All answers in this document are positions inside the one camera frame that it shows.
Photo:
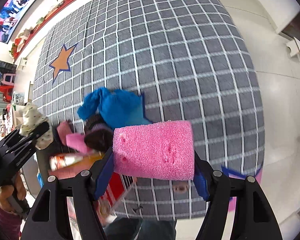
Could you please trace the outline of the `person's left hand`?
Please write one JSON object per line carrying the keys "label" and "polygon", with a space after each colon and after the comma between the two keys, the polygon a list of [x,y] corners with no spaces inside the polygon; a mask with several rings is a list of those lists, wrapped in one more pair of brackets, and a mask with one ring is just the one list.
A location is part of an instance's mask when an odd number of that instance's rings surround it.
{"label": "person's left hand", "polygon": [[26,197],[26,189],[24,187],[20,173],[16,174],[14,186],[5,185],[0,187],[0,208],[12,214],[16,214],[17,212],[9,203],[8,197],[12,196],[14,189],[17,190],[17,198],[19,200],[24,200]]}

